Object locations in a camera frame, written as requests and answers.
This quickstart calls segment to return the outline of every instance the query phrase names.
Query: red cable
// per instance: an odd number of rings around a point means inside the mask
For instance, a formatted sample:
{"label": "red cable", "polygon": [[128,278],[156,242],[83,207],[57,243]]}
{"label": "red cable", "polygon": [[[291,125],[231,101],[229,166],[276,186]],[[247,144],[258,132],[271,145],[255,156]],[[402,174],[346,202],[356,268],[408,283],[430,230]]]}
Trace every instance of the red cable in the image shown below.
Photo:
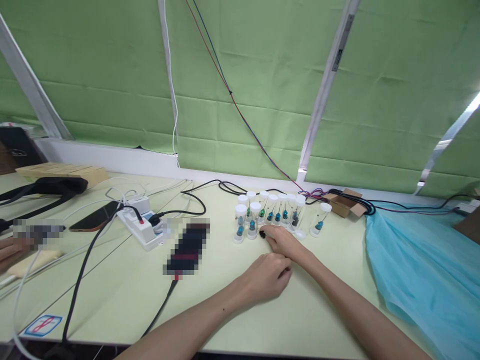
{"label": "red cable", "polygon": [[[247,120],[245,120],[245,117],[243,116],[242,112],[240,111],[237,103],[235,102],[235,99],[234,99],[234,96],[232,95],[232,91],[229,89],[229,86],[227,85],[227,82],[225,81],[224,77],[222,76],[222,73],[220,72],[219,70],[219,67],[217,66],[217,63],[215,62],[215,59],[214,57],[212,56],[212,53],[210,52],[210,48],[209,46],[207,45],[207,42],[205,41],[205,38],[204,38],[204,35],[202,34],[202,30],[200,30],[200,26],[199,26],[199,23],[197,22],[197,18],[195,18],[195,14],[192,10],[192,8],[190,7],[190,4],[189,4],[189,0],[185,0],[186,4],[188,5],[188,9],[190,10],[190,13],[191,15],[193,16],[193,20],[195,21],[195,24],[196,24],[196,28],[198,29],[198,32],[200,33],[200,36],[201,36],[201,39],[203,40],[203,43],[205,44],[205,47],[208,51],[208,53],[210,54],[210,58],[211,60],[213,61],[213,64],[215,65],[215,68],[216,68],[216,71],[218,72],[218,75],[220,75],[220,78],[221,80],[223,81],[223,84],[225,85],[226,89],[228,90],[228,92],[230,93],[230,97],[231,97],[231,100],[233,101],[233,103],[235,104],[235,107],[238,111],[238,113],[240,114],[241,118],[243,119],[243,121],[247,124],[248,127],[250,127],[249,123],[247,122]],[[267,154],[267,152],[263,149],[263,146],[262,144],[260,143],[260,141],[255,137],[255,140],[256,142],[258,143],[258,145],[262,148],[262,151]],[[273,163],[273,165],[283,174],[287,177],[287,179],[289,179],[292,183],[294,183],[296,186],[298,186],[298,188],[300,190],[302,190],[303,192],[307,193],[308,196],[311,196],[311,194],[308,192],[308,191],[305,191],[302,189],[302,187],[300,185],[298,185],[295,181],[292,180],[292,178],[290,176],[288,176],[285,172],[282,171],[282,169],[280,169],[278,167],[278,165],[273,161],[273,159],[271,157],[269,157],[271,162]]]}

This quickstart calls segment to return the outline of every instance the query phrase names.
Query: blue plastic sheet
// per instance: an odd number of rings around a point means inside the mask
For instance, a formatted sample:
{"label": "blue plastic sheet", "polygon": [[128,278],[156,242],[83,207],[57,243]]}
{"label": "blue plastic sheet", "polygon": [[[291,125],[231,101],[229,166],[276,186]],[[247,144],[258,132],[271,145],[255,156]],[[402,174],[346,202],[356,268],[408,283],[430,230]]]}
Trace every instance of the blue plastic sheet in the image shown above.
{"label": "blue plastic sheet", "polygon": [[366,250],[386,307],[416,324],[439,359],[480,359],[480,245],[452,228],[461,219],[367,217]]}

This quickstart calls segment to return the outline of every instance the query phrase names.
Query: human hand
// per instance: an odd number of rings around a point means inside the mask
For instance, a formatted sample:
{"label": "human hand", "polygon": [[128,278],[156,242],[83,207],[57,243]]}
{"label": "human hand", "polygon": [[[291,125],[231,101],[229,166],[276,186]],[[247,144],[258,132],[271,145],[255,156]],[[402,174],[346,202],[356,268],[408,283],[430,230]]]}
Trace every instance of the human hand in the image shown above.
{"label": "human hand", "polygon": [[266,235],[274,253],[282,254],[297,264],[308,250],[286,228],[275,225],[264,225],[260,228]]}
{"label": "human hand", "polygon": [[235,282],[247,305],[277,297],[292,276],[292,261],[273,252],[260,255]]}

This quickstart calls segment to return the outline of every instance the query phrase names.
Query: black bag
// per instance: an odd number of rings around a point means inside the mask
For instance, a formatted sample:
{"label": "black bag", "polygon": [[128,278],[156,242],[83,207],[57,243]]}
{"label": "black bag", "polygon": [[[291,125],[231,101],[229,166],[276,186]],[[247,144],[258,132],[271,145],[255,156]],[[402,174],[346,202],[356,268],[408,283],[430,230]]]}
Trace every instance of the black bag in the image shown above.
{"label": "black bag", "polygon": [[83,193],[87,189],[88,184],[89,182],[81,177],[41,177],[33,184],[21,186],[1,194],[0,202],[2,203],[0,203],[0,206],[11,204],[25,195],[60,195],[60,198],[51,204],[31,211],[15,219],[0,219],[0,233],[12,226],[14,220],[16,219],[30,219],[38,214],[46,212],[67,202],[75,195]]}

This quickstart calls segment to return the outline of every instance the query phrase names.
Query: table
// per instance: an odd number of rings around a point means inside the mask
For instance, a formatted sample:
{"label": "table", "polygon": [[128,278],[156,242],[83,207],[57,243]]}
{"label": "table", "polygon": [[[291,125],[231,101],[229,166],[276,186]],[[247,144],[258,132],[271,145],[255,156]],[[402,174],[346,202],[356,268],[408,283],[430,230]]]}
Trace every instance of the table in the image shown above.
{"label": "table", "polygon": [[[140,182],[147,185],[147,189],[153,189],[159,186],[172,184],[172,179],[149,177],[149,176],[137,176],[137,175],[125,175],[118,173],[109,173],[111,178],[121,176],[127,179],[132,179],[134,182]],[[46,211],[38,216],[36,219],[63,219],[66,215],[70,214],[74,210],[87,205],[97,200],[109,200],[105,197],[105,192],[110,186],[115,186],[120,191],[128,191],[130,189],[136,189],[141,191],[140,185],[125,184],[127,180],[112,179],[111,181],[104,182],[92,189],[88,189],[83,194],[76,196],[75,198],[67,201],[66,203],[57,206],[49,211]],[[2,193],[20,187],[27,184],[25,180],[16,173],[0,176],[0,191]],[[181,181],[175,188],[158,193],[151,198],[151,206],[154,210],[160,210],[165,204],[171,201],[179,191],[189,186],[189,181]],[[117,199],[120,198],[119,194],[112,192],[112,195]],[[0,218],[12,219],[16,216],[26,214],[29,212],[32,204],[34,206],[41,207],[43,205],[51,203],[51,198],[39,198],[33,200],[21,200],[15,203],[0,207]],[[96,203],[88,206],[66,220],[65,226],[70,226],[86,215],[93,212],[95,209],[102,207],[105,203]],[[65,231],[64,236],[61,239],[57,239],[54,243],[64,253],[71,252],[78,249],[81,246],[89,244],[94,232],[70,232]],[[3,234],[2,238],[9,237],[11,234]],[[88,274],[92,269],[98,266],[105,258],[111,255],[115,249],[117,249],[126,239],[130,237],[129,231],[120,223],[119,220],[114,221],[105,236],[98,240],[98,245],[93,249],[88,263],[86,265],[85,274]],[[51,306],[57,299],[62,297],[69,289],[71,289],[79,274],[80,266],[82,264],[85,251],[83,249],[78,253],[62,259],[55,266],[44,270],[36,275],[32,280],[27,281],[23,287],[15,328],[20,330],[25,328],[34,319],[37,318],[45,309]],[[2,275],[0,280],[5,278],[6,275]],[[4,326],[0,326],[0,343],[6,343],[12,338],[12,308],[16,291],[11,292],[11,289],[18,285],[20,281],[17,280],[10,285],[0,289],[0,318],[4,321]]]}
{"label": "table", "polygon": [[[210,221],[210,239],[198,272],[179,282],[155,326],[208,298],[239,276],[260,254],[270,251],[260,237],[255,240],[245,237],[242,244],[233,243],[235,196],[220,191],[216,185],[205,186],[194,194],[207,207],[204,217]],[[186,201],[186,195],[178,195],[165,209],[183,209]],[[202,208],[192,199],[188,209]],[[303,244],[432,356],[419,331],[391,315],[379,298],[365,251],[364,218],[353,221],[332,213],[320,237],[308,235]],[[170,287],[171,279],[162,275],[162,268],[173,247],[171,242],[146,252],[132,237],[123,241],[82,280],[69,339],[117,345],[137,341]],[[67,291],[44,314],[66,316],[72,292],[72,289]],[[46,338],[59,340],[62,331],[60,324]],[[290,283],[279,298],[243,311],[215,332],[202,350],[366,359],[323,291],[298,266],[293,267]]]}

